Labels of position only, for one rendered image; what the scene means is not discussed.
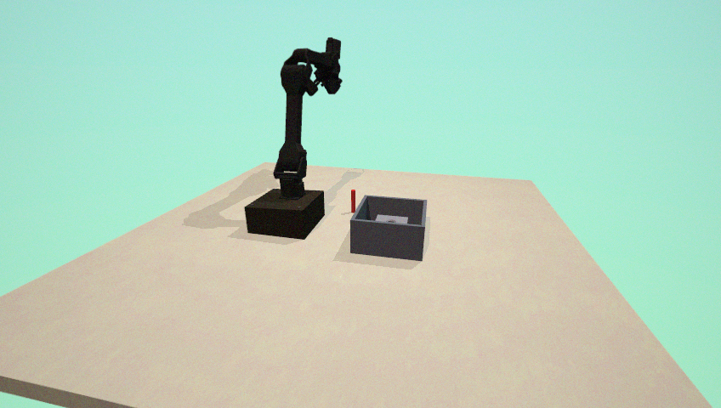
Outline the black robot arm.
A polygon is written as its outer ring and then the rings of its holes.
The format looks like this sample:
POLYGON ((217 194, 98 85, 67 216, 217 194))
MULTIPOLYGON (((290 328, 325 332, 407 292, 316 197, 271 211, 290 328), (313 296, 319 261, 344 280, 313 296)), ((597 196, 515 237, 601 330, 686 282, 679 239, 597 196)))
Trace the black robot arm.
POLYGON ((285 143, 279 151, 274 177, 280 179, 281 196, 279 199, 298 200, 306 195, 303 178, 307 171, 307 151, 301 145, 303 96, 309 88, 315 65, 322 70, 329 82, 323 82, 328 94, 335 94, 341 87, 338 78, 341 67, 341 41, 333 37, 326 40, 326 52, 317 52, 310 48, 296 48, 281 68, 281 85, 287 94, 285 143), (304 62, 305 64, 298 64, 304 62), (284 173, 296 172, 296 173, 284 173))

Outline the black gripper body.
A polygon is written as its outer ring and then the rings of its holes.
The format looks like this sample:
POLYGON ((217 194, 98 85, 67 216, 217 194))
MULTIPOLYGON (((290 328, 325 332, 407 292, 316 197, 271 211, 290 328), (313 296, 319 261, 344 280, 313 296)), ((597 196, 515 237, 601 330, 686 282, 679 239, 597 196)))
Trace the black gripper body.
POLYGON ((309 80, 309 88, 306 91, 306 93, 311 97, 314 96, 315 93, 319 90, 317 86, 320 83, 329 82, 331 80, 331 78, 327 78, 324 76, 322 70, 316 70, 314 74, 316 79, 313 82, 311 81, 311 79, 309 80))

